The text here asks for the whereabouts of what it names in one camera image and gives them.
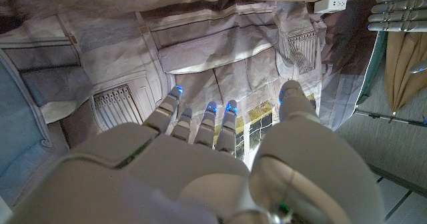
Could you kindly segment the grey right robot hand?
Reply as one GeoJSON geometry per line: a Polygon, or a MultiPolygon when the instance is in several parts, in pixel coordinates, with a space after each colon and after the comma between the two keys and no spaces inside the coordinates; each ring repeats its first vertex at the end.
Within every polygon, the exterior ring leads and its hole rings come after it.
{"type": "Polygon", "coordinates": [[[118,125],[63,157],[9,222],[383,222],[369,166],[320,123],[297,81],[282,85],[280,120],[251,167],[236,157],[236,102],[219,132],[209,103],[191,137],[190,110],[171,124],[182,93],[175,86],[141,125],[118,125]]]}

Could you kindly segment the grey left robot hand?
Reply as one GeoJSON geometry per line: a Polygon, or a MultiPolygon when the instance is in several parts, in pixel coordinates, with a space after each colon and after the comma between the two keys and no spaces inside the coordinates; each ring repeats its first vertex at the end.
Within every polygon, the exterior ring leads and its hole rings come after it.
{"type": "Polygon", "coordinates": [[[388,35],[389,74],[426,70],[426,0],[376,0],[368,29],[388,35]]]}

